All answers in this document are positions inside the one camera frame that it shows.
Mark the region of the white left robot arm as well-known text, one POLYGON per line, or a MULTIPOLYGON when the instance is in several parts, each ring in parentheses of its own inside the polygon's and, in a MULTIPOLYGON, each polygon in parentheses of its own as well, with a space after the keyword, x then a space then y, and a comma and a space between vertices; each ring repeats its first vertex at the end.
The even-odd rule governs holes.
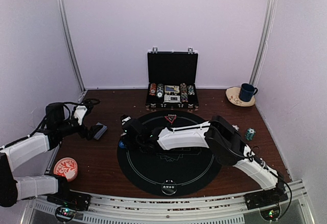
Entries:
POLYGON ((44 174, 41 176, 14 177, 13 171, 30 159, 58 147, 63 138, 78 133, 91 140, 101 125, 88 128, 84 117, 89 115, 98 99, 86 99, 73 103, 55 102, 46 106, 45 116, 29 135, 1 147, 1 206, 11 207, 18 201, 48 195, 63 206, 78 206, 81 197, 71 192, 64 176, 44 174))

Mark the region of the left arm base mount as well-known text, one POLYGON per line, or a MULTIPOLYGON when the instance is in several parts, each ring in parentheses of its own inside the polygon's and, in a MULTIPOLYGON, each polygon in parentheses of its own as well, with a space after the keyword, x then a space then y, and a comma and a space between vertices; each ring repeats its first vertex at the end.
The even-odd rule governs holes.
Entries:
POLYGON ((59 193, 47 194, 46 200, 58 205, 54 215, 58 221, 67 223, 73 220, 78 212, 88 210, 91 195, 73 191, 68 196, 59 193))

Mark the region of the beige ceramic plate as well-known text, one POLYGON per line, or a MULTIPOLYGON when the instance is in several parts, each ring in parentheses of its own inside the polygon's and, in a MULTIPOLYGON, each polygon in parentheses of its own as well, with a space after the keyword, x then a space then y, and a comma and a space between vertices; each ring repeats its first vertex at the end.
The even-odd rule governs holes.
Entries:
POLYGON ((242 101, 239 98, 241 88, 240 87, 230 87, 225 91, 226 97, 230 103, 239 107, 251 107, 255 105, 255 97, 253 96, 249 102, 242 101))

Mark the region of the clear round dealer button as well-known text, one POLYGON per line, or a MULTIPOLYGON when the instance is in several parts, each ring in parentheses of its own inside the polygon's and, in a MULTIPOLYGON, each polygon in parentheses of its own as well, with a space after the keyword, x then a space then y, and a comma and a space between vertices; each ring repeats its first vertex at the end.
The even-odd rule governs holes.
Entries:
POLYGON ((177 184, 173 180, 165 180, 161 185, 161 191, 167 196, 174 195, 177 192, 177 184))

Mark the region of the red triangle all-in marker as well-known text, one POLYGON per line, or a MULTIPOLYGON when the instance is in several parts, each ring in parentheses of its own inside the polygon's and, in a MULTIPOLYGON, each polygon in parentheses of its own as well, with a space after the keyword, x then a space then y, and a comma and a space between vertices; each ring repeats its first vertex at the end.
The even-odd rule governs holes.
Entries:
POLYGON ((174 121, 176 120, 177 116, 176 115, 167 115, 165 116, 165 119, 170 123, 173 124, 174 121))

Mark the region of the black poker chip case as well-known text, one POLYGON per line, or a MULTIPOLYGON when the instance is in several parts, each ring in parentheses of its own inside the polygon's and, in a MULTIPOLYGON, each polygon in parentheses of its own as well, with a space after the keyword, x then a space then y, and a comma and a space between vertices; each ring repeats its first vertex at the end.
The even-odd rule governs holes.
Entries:
POLYGON ((176 51, 159 51, 157 47, 149 50, 147 53, 148 60, 148 88, 146 96, 146 108, 183 108, 183 109, 198 109, 199 99, 197 95, 197 89, 195 86, 198 53, 189 47, 186 52, 176 51), (164 94, 162 98, 158 98, 156 95, 151 96, 149 94, 150 84, 162 83, 164 85, 164 94), (185 83, 187 89, 189 85, 194 86, 195 94, 189 96, 188 102, 164 102, 165 85, 179 86, 185 83))

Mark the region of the round black poker mat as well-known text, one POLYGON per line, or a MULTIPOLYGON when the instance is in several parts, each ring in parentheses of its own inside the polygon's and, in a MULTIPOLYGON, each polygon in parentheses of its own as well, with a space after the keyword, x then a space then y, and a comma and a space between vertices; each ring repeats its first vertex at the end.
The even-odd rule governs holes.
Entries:
MULTIPOLYGON (((198 115, 186 111, 156 111, 138 118, 143 126, 184 127, 203 123, 198 115), (173 124, 165 116, 176 115, 173 124)), ((157 196, 167 196, 161 191, 165 180, 177 184, 171 197, 193 194, 211 183, 221 170, 212 152, 207 148, 180 148, 170 152, 138 152, 117 148, 119 166, 125 177, 141 190, 157 196)))

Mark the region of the dark blue mug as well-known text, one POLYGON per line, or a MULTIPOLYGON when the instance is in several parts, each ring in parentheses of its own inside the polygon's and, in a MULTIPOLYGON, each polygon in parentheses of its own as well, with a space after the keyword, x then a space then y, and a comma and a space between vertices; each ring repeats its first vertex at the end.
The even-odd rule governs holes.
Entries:
POLYGON ((239 98, 244 102, 250 102, 257 92, 258 88, 249 83, 243 83, 240 88, 239 98))

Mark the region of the blue small blind button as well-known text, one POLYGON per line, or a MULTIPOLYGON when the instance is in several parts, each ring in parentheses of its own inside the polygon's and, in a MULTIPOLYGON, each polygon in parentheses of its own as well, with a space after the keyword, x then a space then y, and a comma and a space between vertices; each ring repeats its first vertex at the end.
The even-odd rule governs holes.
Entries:
POLYGON ((118 146, 119 146, 121 149, 126 149, 126 145, 125 145, 122 141, 119 141, 118 146))

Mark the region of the left aluminium frame post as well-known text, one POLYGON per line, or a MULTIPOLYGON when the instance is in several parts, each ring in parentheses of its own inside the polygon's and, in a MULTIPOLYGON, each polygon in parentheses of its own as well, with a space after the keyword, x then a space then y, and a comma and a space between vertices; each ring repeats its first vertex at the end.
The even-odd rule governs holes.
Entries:
POLYGON ((84 93, 86 91, 86 88, 85 88, 84 82, 82 80, 82 75, 81 75, 80 68, 78 66, 77 59, 76 59, 76 54, 75 54, 72 37, 71 37, 68 20, 67 20, 65 3, 64 3, 64 0, 57 0, 57 3, 58 3, 59 13, 60 13, 60 17, 61 17, 61 23, 62 23, 62 27, 63 27, 64 40, 65 40, 65 44, 67 47, 69 59, 72 64, 73 72, 76 77, 80 92, 84 93))

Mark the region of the white card box in case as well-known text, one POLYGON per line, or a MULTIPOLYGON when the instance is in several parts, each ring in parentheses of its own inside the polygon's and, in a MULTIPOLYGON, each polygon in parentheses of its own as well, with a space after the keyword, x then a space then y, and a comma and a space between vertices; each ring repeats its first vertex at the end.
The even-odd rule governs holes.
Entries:
POLYGON ((165 94, 164 96, 164 102, 181 102, 179 95, 168 95, 165 94))

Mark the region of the red chip row in case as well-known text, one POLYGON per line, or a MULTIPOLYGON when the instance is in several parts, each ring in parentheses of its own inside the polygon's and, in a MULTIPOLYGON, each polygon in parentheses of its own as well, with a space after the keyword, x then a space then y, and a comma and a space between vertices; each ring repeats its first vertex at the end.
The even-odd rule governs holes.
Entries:
POLYGON ((156 83, 151 83, 150 84, 150 89, 149 89, 149 94, 151 96, 155 96, 156 95, 156 90, 157 90, 157 85, 156 83))

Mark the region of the blue playing card deck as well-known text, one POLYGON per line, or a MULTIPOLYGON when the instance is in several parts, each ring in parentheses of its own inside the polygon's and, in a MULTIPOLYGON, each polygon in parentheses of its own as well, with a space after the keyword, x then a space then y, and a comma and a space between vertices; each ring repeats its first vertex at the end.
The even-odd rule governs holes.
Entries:
POLYGON ((102 129, 96 134, 94 135, 94 138, 95 140, 99 140, 100 137, 107 131, 107 126, 98 122, 96 125, 102 125, 102 129))

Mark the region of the aluminium frame post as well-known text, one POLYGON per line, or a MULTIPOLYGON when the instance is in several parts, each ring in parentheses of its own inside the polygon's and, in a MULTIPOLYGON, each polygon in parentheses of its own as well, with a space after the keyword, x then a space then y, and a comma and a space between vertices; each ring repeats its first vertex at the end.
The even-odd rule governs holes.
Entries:
POLYGON ((73 72, 76 77, 80 92, 84 93, 86 91, 86 88, 85 88, 84 82, 82 80, 82 75, 81 75, 80 68, 78 66, 77 59, 76 59, 76 54, 75 54, 72 37, 71 37, 68 20, 67 20, 65 3, 64 3, 64 0, 57 0, 57 3, 58 3, 59 13, 60 13, 60 17, 61 17, 61 23, 62 23, 62 27, 63 27, 64 40, 65 40, 65 44, 67 47, 69 59, 72 64, 73 72))
POLYGON ((260 72, 264 62, 267 46, 268 37, 271 32, 271 27, 273 25, 273 19, 275 14, 275 6, 277 0, 267 0, 266 12, 262 27, 262 33, 259 41, 258 51, 256 53, 252 73, 250 76, 249 83, 252 85, 257 85, 260 77, 260 72))

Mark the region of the right aluminium frame post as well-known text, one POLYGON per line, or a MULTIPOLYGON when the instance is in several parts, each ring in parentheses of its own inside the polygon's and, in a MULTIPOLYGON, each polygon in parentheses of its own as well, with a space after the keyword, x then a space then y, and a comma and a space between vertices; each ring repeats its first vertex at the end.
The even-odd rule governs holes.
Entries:
POLYGON ((258 51, 256 53, 252 73, 250 76, 249 83, 252 85, 257 85, 260 77, 260 72, 264 62, 267 46, 268 37, 271 32, 271 27, 273 25, 273 19, 275 14, 275 6, 277 0, 267 0, 266 12, 262 27, 262 33, 259 41, 258 51))

